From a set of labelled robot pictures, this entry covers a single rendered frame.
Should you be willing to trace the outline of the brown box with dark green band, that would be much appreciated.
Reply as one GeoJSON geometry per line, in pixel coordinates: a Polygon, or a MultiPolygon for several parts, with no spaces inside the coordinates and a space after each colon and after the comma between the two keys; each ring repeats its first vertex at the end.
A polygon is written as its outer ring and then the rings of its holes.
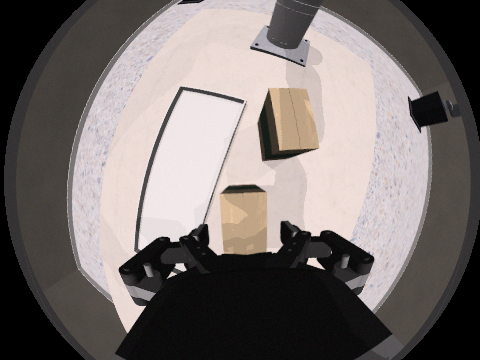
{"type": "Polygon", "coordinates": [[[262,161],[289,159],[319,149],[307,89],[269,88],[257,125],[262,161]]]}
{"type": "Polygon", "coordinates": [[[220,211],[224,254],[267,252],[266,191],[228,186],[220,193],[220,211]]]}

